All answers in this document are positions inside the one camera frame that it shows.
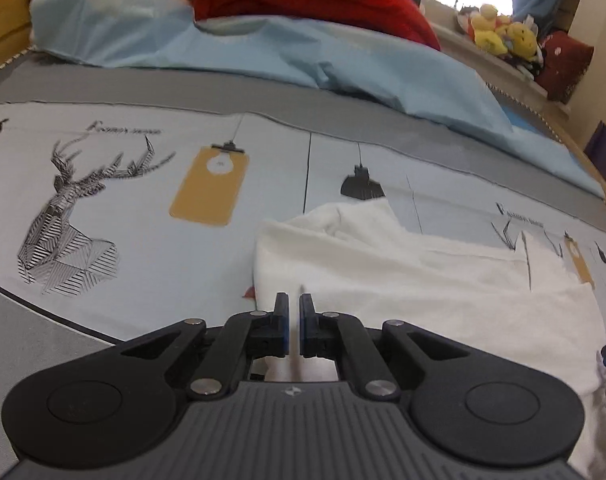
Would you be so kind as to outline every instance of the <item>ribbed gray plate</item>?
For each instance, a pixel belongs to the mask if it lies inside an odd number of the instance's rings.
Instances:
[[[393,404],[347,383],[241,383],[197,402],[155,449],[119,465],[65,471],[23,461],[6,480],[579,480],[565,462],[475,468],[424,443]]]

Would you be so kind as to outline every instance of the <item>white cloth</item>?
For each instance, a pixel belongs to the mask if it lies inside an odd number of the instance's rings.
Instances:
[[[411,234],[384,199],[326,204],[264,225],[254,282],[263,310],[273,309],[277,292],[290,298],[290,356],[269,362],[269,379],[336,379],[332,362],[297,355],[302,292],[317,312],[353,314],[365,326],[403,319],[569,384],[586,412],[570,463],[605,478],[603,321],[592,288],[531,235],[515,251],[489,248]]]

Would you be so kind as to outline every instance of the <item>geometric deer head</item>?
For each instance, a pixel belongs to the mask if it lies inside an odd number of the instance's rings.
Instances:
[[[27,283],[41,283],[43,293],[75,296],[116,276],[116,246],[107,240],[90,238],[70,225],[74,205],[80,198],[101,192],[108,180],[144,176],[168,163],[175,155],[171,153],[152,164],[154,147],[145,137],[145,153],[138,160],[132,160],[126,168],[120,167],[123,153],[119,153],[110,165],[101,166],[75,180],[72,162],[81,150],[71,155],[65,155],[65,150],[88,135],[62,146],[60,141],[54,145],[51,161],[59,173],[54,177],[56,194],[33,220],[18,253],[20,275]]]

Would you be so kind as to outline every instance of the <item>plush toy pile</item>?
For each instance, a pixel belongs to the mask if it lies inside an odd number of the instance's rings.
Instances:
[[[525,23],[513,22],[496,7],[484,4],[466,7],[458,14],[458,25],[478,48],[500,57],[534,79],[543,68],[543,54],[536,41],[538,27],[531,16]]]

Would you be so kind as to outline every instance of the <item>purple object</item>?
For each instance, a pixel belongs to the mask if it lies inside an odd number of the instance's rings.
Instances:
[[[606,180],[606,124],[603,121],[598,124],[584,151]]]

